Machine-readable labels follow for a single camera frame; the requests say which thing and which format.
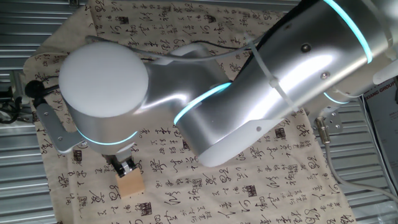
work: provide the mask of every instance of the cyan led ring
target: cyan led ring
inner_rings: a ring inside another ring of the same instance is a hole
[[[335,99],[333,99],[332,97],[330,97],[329,95],[327,95],[327,93],[323,93],[330,101],[332,101],[332,102],[335,102],[335,103],[338,103],[338,104],[346,104],[346,103],[349,103],[349,102],[340,102],[340,101],[337,101],[337,100],[335,100]]]
[[[81,131],[77,127],[76,127],[76,129],[85,139],[91,141],[92,143],[99,144],[99,145],[102,145],[102,146],[114,146],[114,145],[117,145],[117,144],[124,143],[125,141],[130,140],[132,137],[134,137],[137,134],[137,131],[136,131],[135,133],[133,133],[132,135],[130,135],[129,137],[127,137],[126,139],[124,139],[122,141],[104,143],[104,142],[98,142],[98,141],[91,140],[88,137],[86,137],[83,133],[81,133]]]
[[[358,26],[355,22],[349,17],[349,15],[336,3],[334,0],[323,0],[326,2],[330,7],[332,7],[337,14],[347,23],[349,28],[353,31],[356,38],[359,40],[359,43],[362,45],[363,50],[365,51],[366,58],[368,59],[368,63],[371,63],[373,60],[372,50],[369,47],[368,42],[366,41],[364,35],[359,30]]]
[[[224,90],[225,88],[229,87],[230,84],[231,83],[221,84],[219,86],[216,86],[216,87],[212,88],[211,90],[207,91],[206,93],[196,97],[194,100],[189,102],[189,104],[186,107],[184,107],[184,109],[182,109],[176,115],[176,117],[174,118],[174,124],[177,124],[177,122],[180,120],[180,118],[182,118],[182,116],[184,116],[184,114],[188,113],[188,111],[190,109],[192,109],[194,106],[196,106],[198,103],[202,102],[204,99],[208,98],[209,96]]]

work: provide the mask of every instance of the screw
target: screw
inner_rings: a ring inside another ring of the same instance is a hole
[[[330,73],[328,73],[328,72],[323,72],[323,73],[321,74],[321,79],[322,79],[322,80],[326,80],[329,76],[330,76]]]
[[[301,46],[301,51],[302,51],[303,53],[307,53],[307,52],[311,51],[311,46],[310,46],[309,44],[303,44],[303,45]]]

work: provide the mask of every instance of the cable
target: cable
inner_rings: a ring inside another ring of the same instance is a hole
[[[265,36],[266,33],[260,35],[256,40],[252,41],[252,43],[256,44],[256,43],[260,42],[261,39]],[[213,46],[216,46],[216,47],[221,47],[221,48],[224,48],[224,49],[231,49],[231,50],[238,50],[239,49],[239,47],[226,47],[226,46],[222,46],[222,45],[211,43],[210,41],[206,41],[206,40],[195,40],[195,41],[192,41],[191,43],[193,43],[193,44],[194,43],[205,43],[205,44],[210,44],[210,45],[213,45]]]
[[[19,113],[21,112],[21,103],[22,103],[22,97],[19,96],[19,97],[17,97],[15,99],[15,107],[16,107],[16,109],[15,109],[15,111],[12,112],[13,116],[11,117],[11,119],[8,120],[8,121],[3,121],[0,118],[0,124],[12,124],[12,123],[14,123],[18,119]]]
[[[326,159],[328,161],[328,165],[329,165],[330,171],[331,171],[331,173],[333,174],[333,176],[335,177],[335,179],[338,182],[340,182],[340,183],[342,183],[344,185],[350,186],[350,187],[356,187],[356,188],[363,189],[363,190],[372,190],[374,192],[379,192],[379,193],[384,194],[385,196],[393,199],[393,201],[395,201],[396,203],[398,203],[398,198],[395,195],[391,194],[390,192],[386,192],[385,190],[382,190],[382,189],[380,189],[378,187],[373,187],[373,186],[364,185],[364,184],[354,184],[354,183],[348,182],[346,180],[343,180],[337,174],[335,168],[333,167],[333,163],[331,162],[329,143],[325,143],[325,150],[326,150]]]
[[[230,50],[238,50],[239,49],[239,47],[222,46],[222,45],[211,43],[211,42],[206,41],[206,40],[196,40],[196,41],[192,41],[191,42],[191,44],[195,44],[195,43],[205,43],[205,44],[210,44],[210,45],[213,45],[213,46],[216,46],[216,47],[221,47],[221,48],[230,49]]]
[[[106,40],[102,37],[96,37],[96,36],[92,36],[92,35],[88,35],[86,36],[86,40],[98,40],[98,41],[104,41],[104,42],[112,42],[110,40]],[[201,58],[188,58],[188,57],[182,57],[182,56],[175,56],[175,55],[161,55],[161,54],[156,54],[156,53],[152,53],[152,52],[147,52],[145,50],[139,50],[139,49],[135,49],[129,46],[128,47],[130,50],[132,50],[135,53],[139,53],[142,55],[146,55],[146,56],[150,56],[150,57],[155,57],[155,58],[162,58],[162,59],[166,59],[166,60],[174,60],[174,61],[179,61],[179,62],[204,62],[207,60],[216,60],[219,58],[223,58],[223,57],[229,57],[232,55],[237,55],[243,51],[245,51],[245,49],[247,49],[246,46],[238,48],[232,52],[227,52],[227,53],[223,53],[223,54],[219,54],[219,55],[214,55],[214,56],[209,56],[209,57],[201,57]]]
[[[42,94],[43,94],[43,96],[47,96],[47,95],[51,94],[51,93],[52,93],[54,90],[56,90],[57,88],[60,88],[60,86],[59,86],[59,85],[50,86],[50,87],[46,88],[46,89],[42,92]]]
[[[385,196],[391,198],[393,201],[395,201],[396,203],[398,203],[398,197],[396,197],[395,195],[393,195],[390,192],[386,192],[385,190],[382,190],[378,187],[373,187],[373,186],[369,186],[369,185],[364,185],[364,184],[354,184],[351,182],[348,182],[346,180],[343,180],[336,172],[335,168],[333,167],[333,163],[331,161],[331,155],[330,155],[330,141],[324,141],[324,139],[329,139],[329,134],[325,131],[323,131],[322,127],[326,127],[325,121],[323,120],[323,118],[318,118],[317,119],[317,127],[318,127],[318,132],[323,136],[321,136],[322,139],[322,143],[325,145],[325,151],[326,151],[326,160],[328,161],[328,165],[330,168],[331,173],[333,174],[333,176],[335,177],[335,179],[340,182],[341,184],[350,186],[350,187],[356,187],[359,189],[363,189],[363,190],[372,190],[374,192],[379,192],[380,194],[384,194]]]
[[[16,113],[15,111],[3,109],[3,108],[0,108],[0,111],[1,111],[1,112],[5,112],[5,113],[7,113],[7,114],[18,114],[18,113]]]
[[[343,93],[341,90],[337,89],[335,86],[333,86],[333,90],[334,90],[335,92],[337,92],[337,93],[340,93],[340,94],[343,95],[343,96],[348,97],[348,98],[358,98],[358,97],[361,97],[361,96],[363,95],[363,94],[361,94],[361,95],[359,95],[359,96],[351,96],[351,95],[349,95],[349,94],[347,94],[347,93]]]

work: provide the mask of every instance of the small wooden cube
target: small wooden cube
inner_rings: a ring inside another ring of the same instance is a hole
[[[134,169],[124,177],[116,175],[121,198],[142,194],[145,191],[144,181],[139,168]]]

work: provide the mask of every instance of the beige fabric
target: beige fabric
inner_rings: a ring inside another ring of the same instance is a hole
[[[244,32],[261,35],[282,16],[276,12],[183,2],[90,1],[28,59],[28,80],[57,74],[84,36],[166,53],[192,40],[239,47]],[[226,52],[207,46],[211,53]],[[219,60],[234,78],[249,53]],[[47,97],[74,131],[59,91]],[[270,130],[243,153],[216,168],[201,166],[172,120],[141,128],[131,149],[146,191],[120,199],[115,173],[100,154],[76,148],[63,156],[35,122],[55,216],[62,223],[351,223],[345,196],[331,177],[302,111]]]

